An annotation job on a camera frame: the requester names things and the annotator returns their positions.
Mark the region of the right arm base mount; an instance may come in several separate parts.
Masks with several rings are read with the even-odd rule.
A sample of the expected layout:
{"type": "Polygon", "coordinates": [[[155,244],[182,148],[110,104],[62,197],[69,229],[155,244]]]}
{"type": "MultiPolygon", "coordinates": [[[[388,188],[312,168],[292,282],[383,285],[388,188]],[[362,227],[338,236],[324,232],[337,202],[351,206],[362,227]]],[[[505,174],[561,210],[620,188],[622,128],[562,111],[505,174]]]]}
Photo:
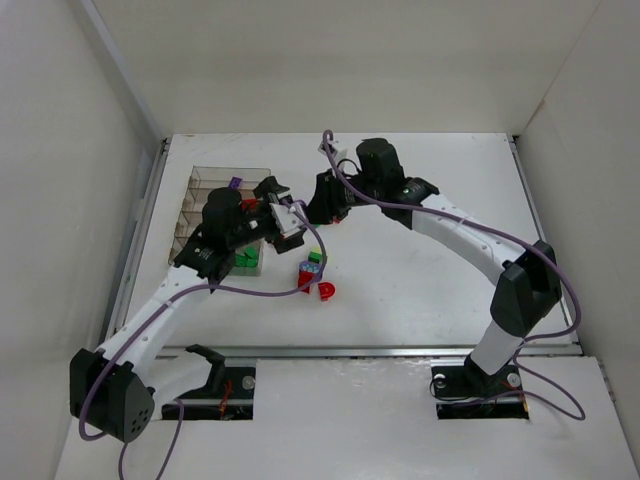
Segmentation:
{"type": "Polygon", "coordinates": [[[457,362],[434,360],[429,393],[439,420],[528,420],[519,369],[508,360],[488,375],[470,356],[457,362]]]}

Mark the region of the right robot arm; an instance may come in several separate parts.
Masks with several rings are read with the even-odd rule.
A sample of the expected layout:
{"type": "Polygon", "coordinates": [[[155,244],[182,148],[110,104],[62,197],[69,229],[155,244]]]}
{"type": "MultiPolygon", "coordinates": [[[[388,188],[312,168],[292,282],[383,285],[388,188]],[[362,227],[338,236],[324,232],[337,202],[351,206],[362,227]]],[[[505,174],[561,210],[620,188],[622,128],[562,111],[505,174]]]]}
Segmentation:
{"type": "Polygon", "coordinates": [[[531,249],[473,226],[433,184],[408,177],[395,147],[383,138],[356,148],[355,174],[334,166],[317,174],[308,219],[328,225],[351,208],[377,205],[407,229],[430,237],[476,267],[494,285],[491,322],[467,356],[464,372],[477,387],[495,382],[516,349],[560,301],[560,279],[553,248],[542,240],[531,249]]]}

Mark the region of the long red lego brick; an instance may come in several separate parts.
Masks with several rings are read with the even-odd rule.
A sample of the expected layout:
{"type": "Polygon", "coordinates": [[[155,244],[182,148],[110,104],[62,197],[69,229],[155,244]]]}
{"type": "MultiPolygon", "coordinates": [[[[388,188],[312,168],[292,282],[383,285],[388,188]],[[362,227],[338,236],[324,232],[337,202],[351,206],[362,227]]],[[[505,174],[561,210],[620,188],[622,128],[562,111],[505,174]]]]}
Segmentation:
{"type": "Polygon", "coordinates": [[[241,202],[241,206],[244,210],[252,210],[259,203],[257,199],[245,199],[241,202]]]}

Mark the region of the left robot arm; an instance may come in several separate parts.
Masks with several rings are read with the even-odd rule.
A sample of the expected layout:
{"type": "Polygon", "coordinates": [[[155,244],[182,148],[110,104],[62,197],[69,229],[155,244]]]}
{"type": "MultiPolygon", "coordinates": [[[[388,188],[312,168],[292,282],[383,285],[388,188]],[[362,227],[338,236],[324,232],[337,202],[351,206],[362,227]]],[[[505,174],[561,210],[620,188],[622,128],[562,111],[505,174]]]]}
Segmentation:
{"type": "Polygon", "coordinates": [[[285,253],[303,245],[304,203],[274,177],[261,181],[253,193],[245,200],[230,187],[212,190],[200,223],[155,293],[110,339],[72,358],[70,412],[83,439],[109,435],[130,443],[174,399],[197,389],[222,388],[225,358],[209,347],[186,347],[158,373],[151,367],[177,327],[220,289],[239,248],[265,241],[285,253]]]}

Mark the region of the small green slope lego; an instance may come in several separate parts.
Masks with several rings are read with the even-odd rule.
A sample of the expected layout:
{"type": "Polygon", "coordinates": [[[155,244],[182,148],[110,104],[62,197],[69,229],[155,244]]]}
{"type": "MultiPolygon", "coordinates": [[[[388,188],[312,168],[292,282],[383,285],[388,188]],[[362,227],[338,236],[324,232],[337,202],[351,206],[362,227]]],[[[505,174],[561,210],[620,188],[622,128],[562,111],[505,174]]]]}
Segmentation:
{"type": "Polygon", "coordinates": [[[253,246],[247,246],[244,249],[244,254],[248,257],[256,257],[258,255],[258,252],[253,246]]]}

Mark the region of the small green lego top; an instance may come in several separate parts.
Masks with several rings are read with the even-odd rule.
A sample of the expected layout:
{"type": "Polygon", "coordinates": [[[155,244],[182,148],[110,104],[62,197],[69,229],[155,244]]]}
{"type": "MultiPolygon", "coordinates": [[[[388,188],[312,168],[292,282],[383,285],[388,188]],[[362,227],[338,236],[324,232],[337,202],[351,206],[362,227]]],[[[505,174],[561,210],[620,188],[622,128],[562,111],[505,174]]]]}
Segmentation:
{"type": "Polygon", "coordinates": [[[255,269],[258,267],[259,259],[245,255],[235,256],[235,266],[238,268],[250,268],[255,269]]]}

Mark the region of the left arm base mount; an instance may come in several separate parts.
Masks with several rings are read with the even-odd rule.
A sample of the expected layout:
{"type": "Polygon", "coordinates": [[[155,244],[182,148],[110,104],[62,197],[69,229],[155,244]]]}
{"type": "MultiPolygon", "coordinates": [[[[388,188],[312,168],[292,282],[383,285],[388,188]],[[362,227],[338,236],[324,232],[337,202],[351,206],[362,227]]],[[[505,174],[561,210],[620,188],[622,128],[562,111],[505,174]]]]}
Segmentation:
{"type": "Polygon", "coordinates": [[[204,383],[185,391],[177,400],[163,405],[156,402],[154,414],[159,420],[177,420],[180,411],[186,421],[249,421],[254,414],[256,366],[232,363],[209,347],[190,345],[185,353],[206,361],[204,383]]]}

